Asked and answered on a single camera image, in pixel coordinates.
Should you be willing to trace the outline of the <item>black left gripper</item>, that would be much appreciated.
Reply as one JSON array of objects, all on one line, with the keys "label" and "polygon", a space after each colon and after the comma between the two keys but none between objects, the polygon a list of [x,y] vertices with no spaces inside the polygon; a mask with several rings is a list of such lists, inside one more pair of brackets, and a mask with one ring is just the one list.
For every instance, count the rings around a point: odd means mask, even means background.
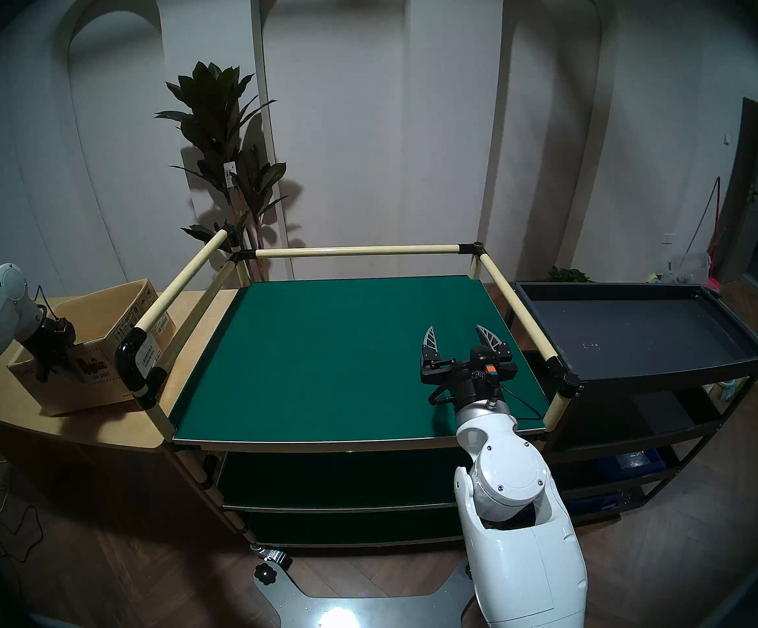
[{"label": "black left gripper", "polygon": [[47,382],[54,368],[72,371],[68,351],[76,341],[74,325],[65,317],[45,317],[37,330],[24,340],[24,348],[36,360],[35,377]]}]

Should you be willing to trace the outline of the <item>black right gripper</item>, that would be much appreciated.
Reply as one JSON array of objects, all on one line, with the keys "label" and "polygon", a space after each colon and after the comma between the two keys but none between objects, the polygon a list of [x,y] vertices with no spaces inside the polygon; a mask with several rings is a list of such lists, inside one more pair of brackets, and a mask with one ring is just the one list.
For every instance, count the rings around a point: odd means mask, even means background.
[{"label": "black right gripper", "polygon": [[490,407],[504,402],[501,384],[515,378],[517,366],[505,341],[481,325],[475,331],[482,345],[474,346],[465,360],[441,359],[434,327],[422,340],[420,380],[435,385],[427,401],[431,406],[452,404],[464,408],[485,401]]}]

